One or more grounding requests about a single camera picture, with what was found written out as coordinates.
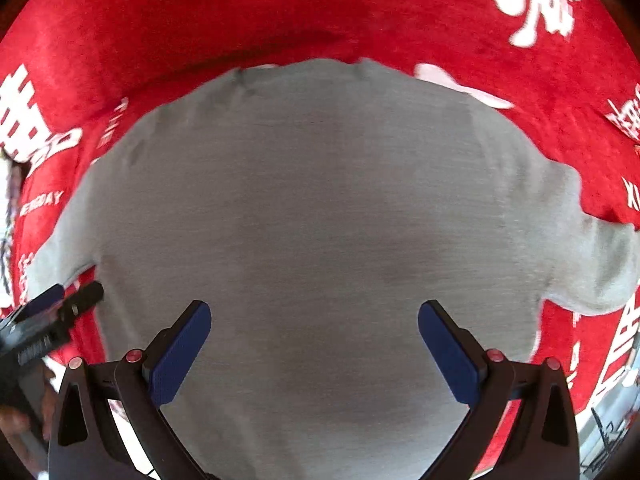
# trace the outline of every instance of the gray sweater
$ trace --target gray sweater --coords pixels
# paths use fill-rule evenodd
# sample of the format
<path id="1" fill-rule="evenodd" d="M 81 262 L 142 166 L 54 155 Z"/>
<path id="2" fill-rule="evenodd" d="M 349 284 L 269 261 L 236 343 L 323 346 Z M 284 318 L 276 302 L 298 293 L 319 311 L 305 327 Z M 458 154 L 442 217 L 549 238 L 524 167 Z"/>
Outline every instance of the gray sweater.
<path id="1" fill-rule="evenodd" d="M 415 480 L 465 413 L 417 331 L 438 299 L 526 360 L 543 298 L 585 315 L 636 288 L 639 235 L 467 94 L 370 61 L 232 71 L 140 119 L 28 269 L 89 266 L 109 359 L 194 298 L 212 333 L 164 412 L 224 480 Z"/>

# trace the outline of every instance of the hand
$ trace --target hand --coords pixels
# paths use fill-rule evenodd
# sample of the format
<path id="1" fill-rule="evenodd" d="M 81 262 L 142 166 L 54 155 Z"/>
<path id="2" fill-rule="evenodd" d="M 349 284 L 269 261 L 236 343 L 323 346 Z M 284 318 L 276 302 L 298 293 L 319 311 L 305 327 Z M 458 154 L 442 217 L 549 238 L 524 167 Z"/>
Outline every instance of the hand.
<path id="1" fill-rule="evenodd" d="M 42 436 L 48 441 L 51 436 L 51 424 L 58 394 L 49 383 L 55 377 L 55 373 L 45 366 L 43 368 L 46 388 L 41 406 L 43 417 Z M 27 447 L 19 437 L 21 433 L 29 430 L 29 426 L 29 417 L 10 406 L 0 406 L 0 431 L 4 433 L 7 441 L 14 448 L 14 452 L 22 460 L 24 466 L 34 477 L 37 477 L 42 468 L 38 466 L 37 460 L 30 455 Z"/>

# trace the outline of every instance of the black clamp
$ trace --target black clamp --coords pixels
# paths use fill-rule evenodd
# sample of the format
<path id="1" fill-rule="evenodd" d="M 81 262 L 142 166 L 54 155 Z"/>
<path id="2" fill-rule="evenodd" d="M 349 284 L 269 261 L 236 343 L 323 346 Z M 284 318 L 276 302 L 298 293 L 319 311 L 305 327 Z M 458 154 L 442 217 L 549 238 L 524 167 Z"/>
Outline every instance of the black clamp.
<path id="1" fill-rule="evenodd" d="M 70 341 L 76 319 L 98 303 L 104 291 L 93 282 L 66 300 L 64 294 L 62 285 L 54 285 L 0 320 L 0 405 L 13 406 L 29 417 L 30 430 L 22 440 L 44 465 L 49 445 L 42 436 L 40 403 L 30 386 L 39 380 L 44 387 L 37 369 L 42 358 Z M 1 433 L 0 449 L 3 453 L 8 449 Z"/>
<path id="2" fill-rule="evenodd" d="M 418 313 L 420 334 L 458 402 L 469 412 L 421 480 L 468 480 L 510 400 L 520 407 L 494 468 L 482 480 L 578 480 L 580 453 L 574 409 L 560 362 L 509 361 L 484 350 L 437 301 Z"/>
<path id="3" fill-rule="evenodd" d="M 49 444 L 51 480 L 148 480 L 137 471 L 115 425 L 109 399 L 119 400 L 143 450 L 163 480 L 210 479 L 160 411 L 171 402 L 211 328 L 209 306 L 193 301 L 145 349 L 116 362 L 89 365 L 77 357 L 65 372 Z"/>

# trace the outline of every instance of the red blanket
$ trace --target red blanket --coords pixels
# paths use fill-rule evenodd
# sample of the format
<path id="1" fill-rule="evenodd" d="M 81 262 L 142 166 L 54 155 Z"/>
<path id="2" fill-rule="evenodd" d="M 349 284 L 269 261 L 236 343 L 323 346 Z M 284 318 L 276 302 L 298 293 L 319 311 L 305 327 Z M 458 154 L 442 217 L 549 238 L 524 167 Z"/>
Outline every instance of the red blanket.
<path id="1" fill-rule="evenodd" d="M 313 57 L 370 57 L 410 75 L 434 64 L 512 103 L 501 111 L 579 171 L 587 213 L 640 226 L 640 66 L 598 0 L 31 0 L 0 44 L 0 140 L 34 165 L 15 301 L 86 169 L 142 114 L 236 66 Z M 635 298 L 624 316 L 591 318 L 547 302 L 532 361 L 561 360 L 582 412 L 620 376 L 638 317 Z M 58 357 L 76 354 L 104 359 L 91 316 Z"/>

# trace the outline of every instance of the red fabric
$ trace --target red fabric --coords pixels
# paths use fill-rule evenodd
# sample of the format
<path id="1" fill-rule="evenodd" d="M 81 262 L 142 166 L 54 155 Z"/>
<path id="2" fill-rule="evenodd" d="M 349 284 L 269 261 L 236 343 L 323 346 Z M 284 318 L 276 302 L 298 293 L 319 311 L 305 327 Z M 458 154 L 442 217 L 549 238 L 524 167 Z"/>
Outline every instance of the red fabric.
<path id="1" fill-rule="evenodd" d="M 514 103 L 503 113 L 546 156 L 579 171 L 587 213 L 640 226 L 622 179 L 640 183 L 634 142 L 605 117 L 612 111 L 607 100 L 619 106 L 634 97 L 640 66 L 598 0 L 570 2 L 575 24 L 567 37 L 547 32 L 540 17 L 533 46 L 514 46 L 510 36 L 531 2 L 511 16 L 496 0 L 31 0 L 0 44 L 0 75 L 24 64 L 36 92 L 32 102 L 50 130 L 82 128 L 82 138 L 26 181 L 23 205 L 63 193 L 59 203 L 18 217 L 16 301 L 28 286 L 25 261 L 49 237 L 92 160 L 146 111 L 236 66 L 370 57 L 413 75 L 418 63 L 436 64 L 458 83 Z M 105 130 L 111 137 L 100 145 Z M 570 371 L 580 342 L 576 412 L 598 384 L 621 315 L 575 320 L 554 304 L 543 307 L 532 360 L 556 355 Z M 103 359 L 91 317 L 74 335 L 59 358 Z M 507 423 L 481 467 L 495 461 Z"/>

